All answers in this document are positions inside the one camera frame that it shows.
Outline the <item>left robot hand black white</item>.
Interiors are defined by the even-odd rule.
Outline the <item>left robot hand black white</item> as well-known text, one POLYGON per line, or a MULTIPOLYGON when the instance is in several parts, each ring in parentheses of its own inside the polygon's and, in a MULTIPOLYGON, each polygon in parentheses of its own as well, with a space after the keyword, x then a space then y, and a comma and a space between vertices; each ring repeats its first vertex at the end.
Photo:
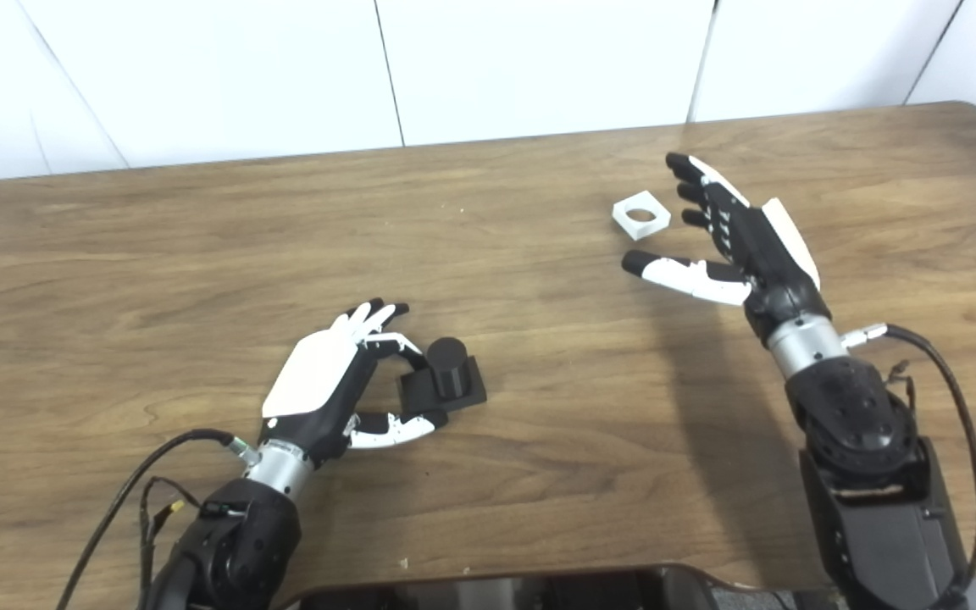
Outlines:
POLYGON ((406 313, 406 302, 372 298, 299 340, 263 400, 259 443, 294 446, 317 469, 349 449, 396 446, 449 424, 442 410, 356 412, 380 360, 402 357, 414 370, 426 367, 417 345, 386 328, 406 313))

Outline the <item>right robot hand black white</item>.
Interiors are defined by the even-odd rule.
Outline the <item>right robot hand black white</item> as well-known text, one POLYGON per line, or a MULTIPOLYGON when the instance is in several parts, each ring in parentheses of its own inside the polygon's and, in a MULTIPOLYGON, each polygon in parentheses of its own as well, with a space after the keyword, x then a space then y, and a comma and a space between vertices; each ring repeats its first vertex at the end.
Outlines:
POLYGON ((710 236, 721 260, 663 258, 632 248, 621 258, 626 273, 696 300, 743 308, 762 344, 798 318, 833 318, 808 247, 781 205, 752 205, 696 156, 669 152, 665 161, 678 179, 678 196, 690 202, 682 220, 710 236))

